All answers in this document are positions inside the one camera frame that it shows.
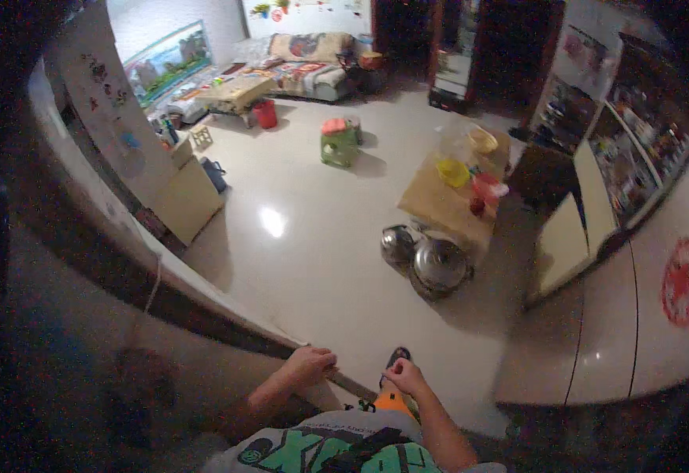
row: red container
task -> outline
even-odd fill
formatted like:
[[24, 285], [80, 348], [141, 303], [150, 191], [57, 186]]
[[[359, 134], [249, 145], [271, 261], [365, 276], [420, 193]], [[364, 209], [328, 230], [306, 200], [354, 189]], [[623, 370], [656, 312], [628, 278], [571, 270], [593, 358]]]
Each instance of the red container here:
[[261, 127], [273, 128], [276, 126], [276, 107], [273, 100], [263, 100], [255, 105], [252, 111]]
[[486, 205], [494, 206], [500, 201], [500, 198], [494, 194], [492, 186], [499, 183], [500, 181], [496, 180], [491, 174], [480, 173], [473, 177], [472, 189], [478, 197], [483, 199]]

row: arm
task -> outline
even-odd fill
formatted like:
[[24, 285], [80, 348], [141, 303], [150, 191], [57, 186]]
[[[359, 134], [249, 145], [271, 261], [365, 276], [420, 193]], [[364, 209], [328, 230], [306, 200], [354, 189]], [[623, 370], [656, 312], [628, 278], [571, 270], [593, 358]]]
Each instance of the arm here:
[[323, 379], [334, 369], [337, 356], [326, 348], [303, 346], [247, 398], [226, 408], [205, 430], [216, 430], [230, 443], [238, 443], [265, 427], [298, 389]]
[[478, 464], [475, 450], [444, 410], [419, 367], [399, 358], [384, 376], [418, 403], [424, 447], [440, 468], [458, 473]]

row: white tile floor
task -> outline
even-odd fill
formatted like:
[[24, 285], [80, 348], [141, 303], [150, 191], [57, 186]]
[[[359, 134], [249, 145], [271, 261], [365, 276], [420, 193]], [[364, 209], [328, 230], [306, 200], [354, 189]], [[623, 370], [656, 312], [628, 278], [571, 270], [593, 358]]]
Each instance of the white tile floor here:
[[[429, 305], [379, 252], [381, 230], [406, 222], [395, 203], [454, 115], [430, 108], [417, 86], [368, 104], [276, 100], [279, 126], [207, 120], [202, 154], [228, 170], [226, 210], [184, 260], [218, 289], [297, 339], [339, 354], [342, 373], [377, 391], [392, 349], [408, 347], [453, 419], [502, 436], [494, 377], [517, 316], [535, 223], [513, 200], [500, 212], [474, 281]], [[319, 128], [360, 116], [366, 144], [351, 170], [321, 164]], [[483, 115], [506, 130], [514, 120]]]

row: hand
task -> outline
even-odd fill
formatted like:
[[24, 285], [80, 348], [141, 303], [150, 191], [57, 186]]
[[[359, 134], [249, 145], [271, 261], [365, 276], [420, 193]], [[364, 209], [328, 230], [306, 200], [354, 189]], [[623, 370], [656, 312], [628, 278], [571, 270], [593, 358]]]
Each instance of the hand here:
[[328, 348], [302, 346], [297, 348], [276, 374], [294, 389], [312, 386], [327, 372], [336, 371], [337, 356]]
[[423, 378], [421, 369], [412, 361], [404, 358], [397, 358], [393, 365], [384, 371], [384, 376], [394, 383], [401, 392], [409, 394], [413, 399], [423, 393], [430, 393], [431, 388]]

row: sofa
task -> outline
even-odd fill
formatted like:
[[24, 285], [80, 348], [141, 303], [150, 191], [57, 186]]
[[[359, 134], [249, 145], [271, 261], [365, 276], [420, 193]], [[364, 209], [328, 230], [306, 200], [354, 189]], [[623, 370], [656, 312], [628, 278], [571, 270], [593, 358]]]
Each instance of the sofa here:
[[353, 91], [337, 59], [338, 52], [347, 52], [353, 45], [354, 39], [347, 33], [275, 34], [245, 39], [233, 45], [236, 56], [230, 66], [211, 66], [190, 76], [162, 104], [150, 107], [149, 119], [169, 113], [179, 114], [184, 124], [197, 123], [207, 109], [195, 100], [195, 95], [203, 84], [218, 76], [224, 80], [243, 75], [271, 77], [276, 87], [269, 95], [336, 101]]
[[274, 79], [270, 95], [336, 101], [352, 91], [337, 53], [353, 44], [347, 33], [275, 34], [235, 43], [234, 63], [244, 64], [240, 76]]

